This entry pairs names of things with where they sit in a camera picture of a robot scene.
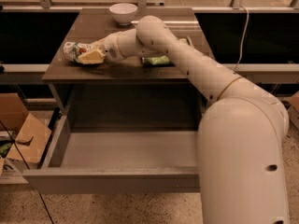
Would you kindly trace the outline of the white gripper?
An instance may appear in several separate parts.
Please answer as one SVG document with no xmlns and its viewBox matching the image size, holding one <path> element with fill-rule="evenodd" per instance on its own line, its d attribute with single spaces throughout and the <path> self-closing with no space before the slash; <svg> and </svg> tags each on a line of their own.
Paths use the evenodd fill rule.
<svg viewBox="0 0 299 224">
<path fill-rule="evenodd" d="M 78 56 L 78 62 L 82 64 L 97 64 L 102 63 L 104 59 L 108 62 L 121 61 L 125 56 L 121 53 L 119 48 L 120 32 L 110 34 L 105 38 L 93 42 L 93 46 L 99 49 L 84 52 Z"/>
</svg>

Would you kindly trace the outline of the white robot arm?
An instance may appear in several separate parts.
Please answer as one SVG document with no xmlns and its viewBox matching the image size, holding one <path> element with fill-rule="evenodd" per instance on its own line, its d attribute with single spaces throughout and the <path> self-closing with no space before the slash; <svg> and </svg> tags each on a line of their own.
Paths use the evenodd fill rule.
<svg viewBox="0 0 299 224">
<path fill-rule="evenodd" d="M 165 55 L 210 102 L 198 131 L 205 224 L 290 224 L 278 98 L 176 38 L 154 16 L 75 50 L 80 63 Z"/>
</svg>

